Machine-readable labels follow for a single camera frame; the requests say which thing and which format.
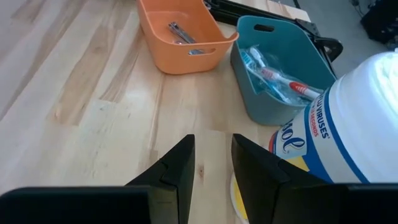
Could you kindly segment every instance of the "product label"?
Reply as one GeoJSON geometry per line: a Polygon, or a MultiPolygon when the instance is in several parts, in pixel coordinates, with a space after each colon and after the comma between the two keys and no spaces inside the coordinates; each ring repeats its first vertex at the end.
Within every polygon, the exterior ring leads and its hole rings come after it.
{"type": "Polygon", "coordinates": [[[329,90],[277,131],[269,150],[282,159],[302,156],[311,174],[329,182],[368,182],[336,131],[329,90]]]}

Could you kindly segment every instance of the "white container lid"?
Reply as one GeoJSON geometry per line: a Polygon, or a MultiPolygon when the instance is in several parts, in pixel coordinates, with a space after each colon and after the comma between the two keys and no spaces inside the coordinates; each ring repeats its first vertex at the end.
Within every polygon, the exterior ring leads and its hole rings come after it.
{"type": "Polygon", "coordinates": [[[330,110],[348,154],[369,182],[398,182],[398,53],[364,61],[330,90],[330,110]]]}

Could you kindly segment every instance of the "metal tool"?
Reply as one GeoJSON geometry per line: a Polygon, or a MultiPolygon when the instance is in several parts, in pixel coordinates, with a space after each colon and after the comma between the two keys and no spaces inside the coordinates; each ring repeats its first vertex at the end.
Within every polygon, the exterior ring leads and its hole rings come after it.
{"type": "MultiPolygon", "coordinates": [[[[169,29],[171,32],[177,36],[179,36],[183,41],[181,40],[176,40],[174,43],[176,44],[195,44],[196,41],[194,38],[192,38],[189,34],[187,34],[176,22],[171,22],[169,24],[169,29]]],[[[197,54],[203,54],[204,51],[202,50],[190,50],[189,54],[190,55],[197,55],[197,54]]]]}

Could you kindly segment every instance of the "wood grain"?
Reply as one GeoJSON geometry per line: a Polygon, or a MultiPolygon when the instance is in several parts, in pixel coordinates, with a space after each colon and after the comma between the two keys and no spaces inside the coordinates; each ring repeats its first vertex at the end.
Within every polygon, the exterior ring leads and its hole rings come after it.
{"type": "MultiPolygon", "coordinates": [[[[272,1],[239,1],[308,20],[272,1]]],[[[229,199],[231,133],[266,147],[279,127],[247,116],[229,52],[212,71],[163,74],[131,0],[1,1],[0,12],[0,193],[123,185],[193,133],[189,222],[239,223],[229,199]]]]}

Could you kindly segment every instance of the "floor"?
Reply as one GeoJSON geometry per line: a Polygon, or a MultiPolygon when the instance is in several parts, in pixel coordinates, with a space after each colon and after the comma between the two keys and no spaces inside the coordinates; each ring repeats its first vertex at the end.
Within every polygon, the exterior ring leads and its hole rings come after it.
{"type": "MultiPolygon", "coordinates": [[[[297,0],[316,23],[323,37],[336,38],[343,43],[343,53],[333,62],[337,77],[356,68],[368,57],[387,51],[379,42],[370,40],[360,24],[360,15],[349,0],[297,0]]],[[[359,0],[363,13],[372,0],[359,0]]],[[[282,4],[295,6],[294,0],[280,0],[282,4]]]]}

